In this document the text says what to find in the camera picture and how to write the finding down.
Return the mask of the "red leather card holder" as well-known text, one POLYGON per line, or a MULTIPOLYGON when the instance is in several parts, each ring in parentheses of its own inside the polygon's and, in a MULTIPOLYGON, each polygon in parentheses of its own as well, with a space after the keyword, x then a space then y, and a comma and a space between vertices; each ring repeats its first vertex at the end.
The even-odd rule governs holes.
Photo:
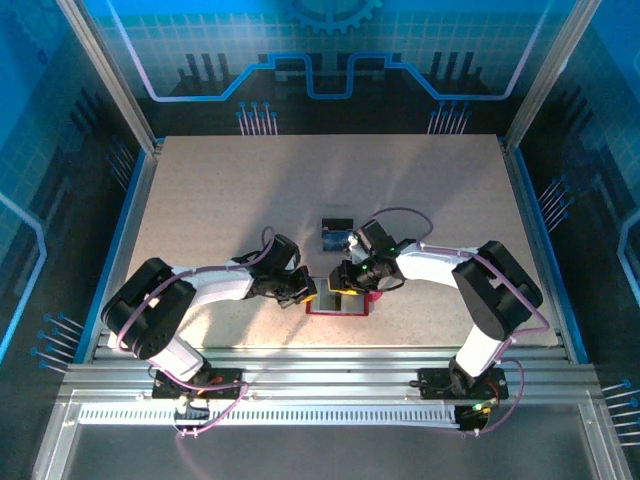
POLYGON ((374 303, 381 297, 378 293, 344 295, 322 291, 306 304, 309 315, 366 317, 374 303))

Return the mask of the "blue credit card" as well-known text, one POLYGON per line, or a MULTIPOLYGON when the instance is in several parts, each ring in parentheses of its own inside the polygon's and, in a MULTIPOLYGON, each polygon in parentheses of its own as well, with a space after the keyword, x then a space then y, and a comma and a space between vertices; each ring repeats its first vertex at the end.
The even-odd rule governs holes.
POLYGON ((321 248, 323 252, 344 252, 349 248, 351 230, 323 230, 321 248))

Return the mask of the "black controller board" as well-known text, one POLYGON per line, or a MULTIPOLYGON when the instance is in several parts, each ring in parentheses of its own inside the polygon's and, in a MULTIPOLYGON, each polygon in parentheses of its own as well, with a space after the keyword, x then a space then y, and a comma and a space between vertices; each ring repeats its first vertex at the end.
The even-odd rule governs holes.
POLYGON ((173 422, 178 428, 195 428, 207 423, 210 415, 207 405, 194 407, 189 398, 180 397, 175 403, 173 422))
POLYGON ((491 412, 500 405, 496 398, 479 401, 471 405, 460 405, 454 409, 455 421, 462 432, 482 430, 488 425, 491 412))

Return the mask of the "grey metal front panel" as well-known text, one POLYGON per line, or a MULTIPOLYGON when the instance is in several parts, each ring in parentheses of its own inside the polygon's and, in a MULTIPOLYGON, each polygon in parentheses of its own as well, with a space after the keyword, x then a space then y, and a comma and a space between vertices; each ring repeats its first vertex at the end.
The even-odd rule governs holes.
POLYGON ((640 480, 605 410, 522 405, 479 436, 424 426, 167 425, 56 416, 27 480, 640 480))

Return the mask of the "aluminium front frame rail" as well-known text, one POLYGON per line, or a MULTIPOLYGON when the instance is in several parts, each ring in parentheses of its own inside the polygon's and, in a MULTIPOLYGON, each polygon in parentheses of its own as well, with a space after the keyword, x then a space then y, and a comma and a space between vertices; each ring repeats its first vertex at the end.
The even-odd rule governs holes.
MULTIPOLYGON (((409 386, 421 368, 444 368, 453 349, 406 347, 214 348, 203 352, 216 368, 241 368, 251 398, 270 404, 416 403, 409 386)), ((526 405, 579 405, 602 398, 595 369, 571 363, 560 346, 513 347, 503 357, 510 393, 526 405)), ((147 363, 100 348, 88 364, 63 377, 59 396, 75 402, 149 398, 147 363)))

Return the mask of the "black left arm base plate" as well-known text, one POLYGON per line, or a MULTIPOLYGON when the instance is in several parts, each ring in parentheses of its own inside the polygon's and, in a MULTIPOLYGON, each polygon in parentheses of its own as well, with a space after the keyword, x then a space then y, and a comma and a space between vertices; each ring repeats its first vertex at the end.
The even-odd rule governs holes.
POLYGON ((191 379, 183 380, 189 387, 171 379, 166 373, 155 373, 153 399, 176 400, 182 396, 197 400, 235 400, 240 395, 243 370, 237 368, 213 368, 205 365, 191 379))

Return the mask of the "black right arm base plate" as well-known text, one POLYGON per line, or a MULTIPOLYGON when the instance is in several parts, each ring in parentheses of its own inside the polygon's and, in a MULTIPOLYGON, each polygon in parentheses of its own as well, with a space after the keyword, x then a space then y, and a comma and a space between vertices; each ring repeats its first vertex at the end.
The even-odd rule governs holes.
POLYGON ((420 392, 422 400, 489 400, 509 398, 504 370, 490 368, 472 386, 455 385, 447 368, 422 368, 409 386, 420 392))

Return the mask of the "aluminium side rail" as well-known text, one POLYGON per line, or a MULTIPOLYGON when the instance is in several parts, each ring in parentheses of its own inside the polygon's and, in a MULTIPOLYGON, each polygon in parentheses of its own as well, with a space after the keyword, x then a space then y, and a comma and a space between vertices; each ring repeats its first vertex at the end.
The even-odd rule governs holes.
POLYGON ((534 265, 540 279, 544 303, 560 332, 571 363, 582 363, 583 353, 574 344, 575 315, 560 277, 557 261, 539 208, 537 196, 519 150, 509 152, 503 136, 497 137, 514 197, 518 205, 534 265))
POLYGON ((91 362, 102 329, 101 311, 127 277, 136 239, 151 191, 153 177, 164 146, 159 138, 152 153, 141 151, 116 223, 107 256, 90 304, 74 363, 91 362))

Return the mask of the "aluminium frame post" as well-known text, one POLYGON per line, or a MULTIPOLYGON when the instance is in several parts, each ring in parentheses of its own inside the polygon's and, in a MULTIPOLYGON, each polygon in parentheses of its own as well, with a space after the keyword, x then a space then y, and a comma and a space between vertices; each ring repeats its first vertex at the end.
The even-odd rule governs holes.
POLYGON ((504 137, 505 154, 514 154, 518 149, 601 3, 602 0, 575 1, 504 137))
POLYGON ((142 150, 157 151, 152 129, 82 0, 55 0, 142 150))

